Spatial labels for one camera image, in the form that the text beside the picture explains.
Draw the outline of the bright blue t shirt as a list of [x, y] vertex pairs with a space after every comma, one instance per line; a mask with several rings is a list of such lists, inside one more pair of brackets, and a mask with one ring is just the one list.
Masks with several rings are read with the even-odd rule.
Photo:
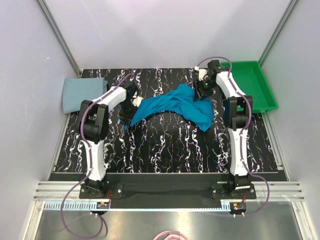
[[144, 99], [139, 105], [130, 123], [120, 122], [125, 128], [160, 112], [174, 112], [184, 119], [192, 121], [198, 128], [206, 132], [212, 125], [214, 113], [209, 98], [194, 100], [195, 91], [186, 84], [180, 84], [177, 89]]

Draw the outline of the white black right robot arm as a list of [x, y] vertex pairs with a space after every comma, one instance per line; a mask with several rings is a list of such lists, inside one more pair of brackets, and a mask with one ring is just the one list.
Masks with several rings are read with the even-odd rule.
[[253, 97], [246, 95], [238, 86], [229, 67], [222, 66], [219, 60], [211, 60], [207, 68], [194, 67], [197, 79], [193, 81], [194, 99], [205, 99], [219, 87], [225, 98], [224, 125], [230, 137], [231, 164], [229, 179], [221, 188], [220, 194], [241, 198], [251, 187], [247, 158], [247, 135], [252, 118]]

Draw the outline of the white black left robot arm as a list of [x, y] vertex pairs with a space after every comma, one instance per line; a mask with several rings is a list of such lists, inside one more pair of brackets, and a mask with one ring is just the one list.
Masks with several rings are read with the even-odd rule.
[[143, 98], [134, 82], [120, 83], [94, 100], [83, 100], [78, 115], [78, 130], [85, 146], [87, 171], [80, 182], [95, 197], [108, 193], [104, 167], [104, 141], [109, 132], [109, 113], [120, 106], [119, 120], [128, 127]]

